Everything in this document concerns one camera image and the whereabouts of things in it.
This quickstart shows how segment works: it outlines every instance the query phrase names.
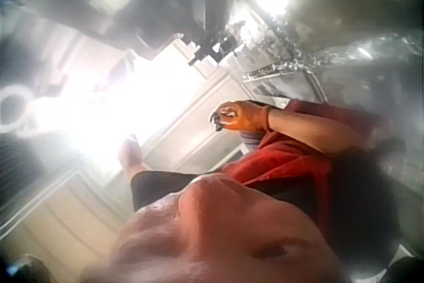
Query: nose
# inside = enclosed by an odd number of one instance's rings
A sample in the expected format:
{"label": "nose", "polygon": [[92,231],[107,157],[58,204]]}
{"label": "nose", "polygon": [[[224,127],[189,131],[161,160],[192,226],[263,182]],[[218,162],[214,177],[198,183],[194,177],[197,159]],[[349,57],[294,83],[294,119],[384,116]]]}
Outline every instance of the nose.
{"label": "nose", "polygon": [[194,180],[178,203],[180,226],[187,235],[189,249],[204,255],[205,250],[221,247],[218,241],[236,244],[240,220],[252,204],[252,190],[223,175],[203,176]]}

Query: hand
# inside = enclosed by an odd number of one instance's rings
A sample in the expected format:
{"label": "hand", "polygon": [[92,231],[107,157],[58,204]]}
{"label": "hand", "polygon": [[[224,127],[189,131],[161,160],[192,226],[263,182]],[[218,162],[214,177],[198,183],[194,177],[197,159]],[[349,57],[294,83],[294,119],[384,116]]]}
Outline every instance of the hand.
{"label": "hand", "polygon": [[146,170],[143,166],[141,147],[135,135],[130,135],[124,141],[118,153],[118,160],[121,163],[124,173],[130,179],[139,172]]}
{"label": "hand", "polygon": [[268,114],[270,106],[259,106],[249,101],[226,102],[212,114],[210,121],[231,131],[269,131]]}

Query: man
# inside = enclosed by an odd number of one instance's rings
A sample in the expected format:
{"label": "man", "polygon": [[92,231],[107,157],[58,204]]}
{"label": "man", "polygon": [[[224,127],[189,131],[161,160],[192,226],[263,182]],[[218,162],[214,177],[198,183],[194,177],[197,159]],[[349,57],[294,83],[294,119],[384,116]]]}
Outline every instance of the man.
{"label": "man", "polygon": [[396,214],[359,133],[248,101],[215,116],[259,134],[258,149],[195,176],[145,171],[128,140],[119,160],[138,211],[82,282],[340,282],[387,266]]}

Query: eye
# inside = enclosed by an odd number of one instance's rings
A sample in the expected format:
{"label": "eye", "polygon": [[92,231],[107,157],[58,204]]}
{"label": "eye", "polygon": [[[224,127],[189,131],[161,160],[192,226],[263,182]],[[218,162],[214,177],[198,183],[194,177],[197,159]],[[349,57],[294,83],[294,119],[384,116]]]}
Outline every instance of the eye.
{"label": "eye", "polygon": [[262,260],[281,259],[281,258],[296,258],[303,255],[306,251],[306,246],[296,243],[272,243],[265,245],[257,250],[254,258]]}

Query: rubber glove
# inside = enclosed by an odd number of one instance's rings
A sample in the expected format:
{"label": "rubber glove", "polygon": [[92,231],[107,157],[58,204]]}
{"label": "rubber glove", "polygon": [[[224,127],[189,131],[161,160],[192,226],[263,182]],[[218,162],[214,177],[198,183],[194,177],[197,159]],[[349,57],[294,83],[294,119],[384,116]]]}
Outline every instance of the rubber glove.
{"label": "rubber glove", "polygon": [[268,114],[271,107],[259,106],[249,101],[226,102],[212,114],[210,121],[216,130],[260,132],[270,131]]}

